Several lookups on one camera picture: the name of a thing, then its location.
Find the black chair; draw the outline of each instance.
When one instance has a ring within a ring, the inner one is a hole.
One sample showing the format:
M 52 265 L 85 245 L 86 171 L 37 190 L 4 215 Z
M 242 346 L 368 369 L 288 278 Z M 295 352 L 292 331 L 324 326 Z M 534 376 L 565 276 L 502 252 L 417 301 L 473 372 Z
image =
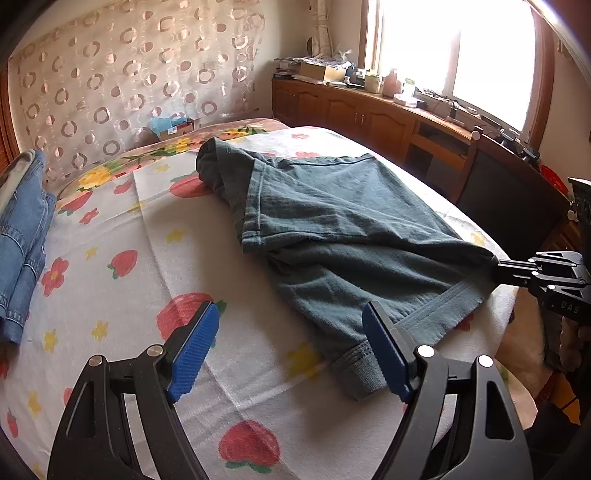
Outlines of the black chair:
M 570 202 L 517 155 L 472 132 L 451 201 L 513 260 L 526 260 L 567 220 Z

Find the red flower print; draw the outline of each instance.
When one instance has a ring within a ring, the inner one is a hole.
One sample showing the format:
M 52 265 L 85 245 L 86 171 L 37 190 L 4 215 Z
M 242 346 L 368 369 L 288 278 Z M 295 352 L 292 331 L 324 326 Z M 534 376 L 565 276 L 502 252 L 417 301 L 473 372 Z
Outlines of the red flower print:
M 67 387 L 64 390 L 64 405 L 68 405 L 68 400 L 70 400 L 70 396 L 72 395 L 72 389 Z
M 469 332 L 470 331 L 470 322 L 474 320 L 474 312 L 469 313 L 466 318 L 464 318 L 460 323 L 456 325 L 457 330 L 461 330 L 462 332 Z
M 6 422 L 8 423 L 8 429 L 10 430 L 10 434 L 12 435 L 12 438 L 18 437 L 17 420 L 16 420 L 16 418 L 14 418 L 12 416 L 12 413 L 10 412 L 10 410 L 8 410 L 8 413 L 6 414 Z
M 117 185 L 115 187 L 115 190 L 113 190 L 113 193 L 115 195 L 119 195 L 120 193 L 125 193 L 127 192 L 127 190 L 129 190 L 129 187 L 131 187 L 131 184 L 133 183 L 132 180 L 130 181 L 126 181 L 124 184 L 122 185 Z
M 53 265 L 49 272 L 45 272 L 41 279 L 41 285 L 45 287 L 43 294 L 46 297 L 51 295 L 54 288 L 60 288 L 64 284 L 64 272 L 68 269 L 69 265 L 70 262 L 68 262 L 68 260 L 64 260 L 62 257 L 57 257 L 53 261 Z
M 75 198 L 70 203 L 64 205 L 58 213 L 66 213 L 67 216 L 70 216 L 72 213 L 77 211 L 78 209 L 82 208 L 86 202 L 92 197 L 92 190 L 88 190 L 86 193 L 83 193 L 78 198 Z
M 179 295 L 168 302 L 156 315 L 156 325 L 162 338 L 168 340 L 177 327 L 188 324 L 204 301 L 213 301 L 213 298 L 207 293 L 193 292 Z M 216 305 L 221 315 L 226 310 L 226 302 L 220 300 Z
M 255 472 L 270 473 L 279 461 L 280 448 L 273 432 L 253 420 L 244 420 L 230 428 L 217 447 L 226 468 L 248 465 Z
M 6 380 L 8 370 L 10 369 L 10 360 L 6 352 L 0 353 L 0 378 Z
M 90 212 L 86 212 L 84 217 L 78 223 L 84 223 L 84 225 L 88 225 L 90 221 L 99 214 L 99 209 L 95 208 L 92 209 Z
M 114 256 L 111 263 L 107 265 L 113 271 L 113 280 L 119 277 L 124 277 L 129 274 L 135 267 L 138 261 L 138 253 L 136 250 L 126 250 Z
M 320 155 L 318 155 L 318 153 L 314 153 L 314 152 L 296 152 L 295 156 L 297 158 L 313 158 L 313 157 L 319 157 Z

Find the curtain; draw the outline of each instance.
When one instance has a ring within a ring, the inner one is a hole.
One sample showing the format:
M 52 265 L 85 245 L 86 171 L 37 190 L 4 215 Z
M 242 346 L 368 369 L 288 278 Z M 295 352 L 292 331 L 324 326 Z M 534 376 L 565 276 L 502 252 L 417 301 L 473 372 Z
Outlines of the curtain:
M 9 63 L 15 131 L 55 191 L 135 146 L 155 118 L 247 118 L 259 0 L 121 0 L 70 20 Z
M 312 0 L 310 2 L 312 11 L 312 55 L 332 56 L 332 45 L 330 42 L 328 17 L 329 5 L 327 0 Z

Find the bed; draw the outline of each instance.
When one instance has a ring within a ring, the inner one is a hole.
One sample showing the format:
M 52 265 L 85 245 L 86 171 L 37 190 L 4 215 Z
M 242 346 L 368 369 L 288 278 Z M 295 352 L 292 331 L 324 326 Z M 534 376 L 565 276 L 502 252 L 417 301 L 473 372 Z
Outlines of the bed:
M 232 132 L 216 135 L 282 157 L 368 152 L 322 128 L 258 125 L 250 131 L 238 131 L 245 124 L 225 125 L 220 129 Z M 96 353 L 110 361 L 137 356 L 211 300 L 223 311 L 216 342 L 191 393 L 177 404 L 208 475 L 370 478 L 405 405 L 387 391 L 358 402 L 343 394 L 302 319 L 269 284 L 261 260 L 241 253 L 227 206 L 196 175 L 194 152 L 202 137 L 198 131 L 127 153 L 62 190 L 22 345 L 0 351 L 0 424 L 44 478 L 65 402 L 87 359 Z M 506 258 L 451 203 L 376 157 L 462 238 Z M 470 362 L 494 355 L 516 292 L 498 287 L 440 342 L 439 351 Z M 142 470 L 156 478 L 134 397 L 126 403 Z M 440 435 L 452 415 L 448 398 Z

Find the blue gripper pad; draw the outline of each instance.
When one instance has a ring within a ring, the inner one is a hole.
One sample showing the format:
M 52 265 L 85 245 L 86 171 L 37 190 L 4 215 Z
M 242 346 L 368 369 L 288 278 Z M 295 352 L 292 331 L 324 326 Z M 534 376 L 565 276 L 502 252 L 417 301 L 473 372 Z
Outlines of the blue gripper pad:
M 174 403 L 193 388 L 199 369 L 216 337 L 219 325 L 219 310 L 217 305 L 212 303 L 201 316 L 173 362 L 172 381 L 167 392 Z
M 378 309 L 375 308 L 376 304 L 377 302 L 370 302 L 363 308 L 363 331 L 378 360 L 390 392 L 408 403 L 414 393 L 409 379 L 408 364 L 388 332 L 388 327 L 394 327 L 394 324 L 379 304 L 377 304 Z

